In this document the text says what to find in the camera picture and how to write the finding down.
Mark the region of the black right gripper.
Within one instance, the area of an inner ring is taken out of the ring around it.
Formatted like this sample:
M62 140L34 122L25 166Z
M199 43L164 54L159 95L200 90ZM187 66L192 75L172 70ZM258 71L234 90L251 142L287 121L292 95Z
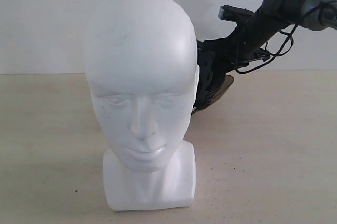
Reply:
M204 40L204 81L214 82L226 73L263 60L263 24L245 22L227 37Z

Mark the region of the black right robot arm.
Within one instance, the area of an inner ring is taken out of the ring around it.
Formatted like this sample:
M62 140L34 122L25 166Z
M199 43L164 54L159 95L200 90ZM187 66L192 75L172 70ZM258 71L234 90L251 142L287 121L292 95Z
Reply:
M336 0L263 0L255 11L223 5L218 18L235 22L233 32L225 38L205 40L205 61L199 67L206 76L225 74L247 67L250 62L273 62L287 42L293 42L292 25L322 31L336 28Z

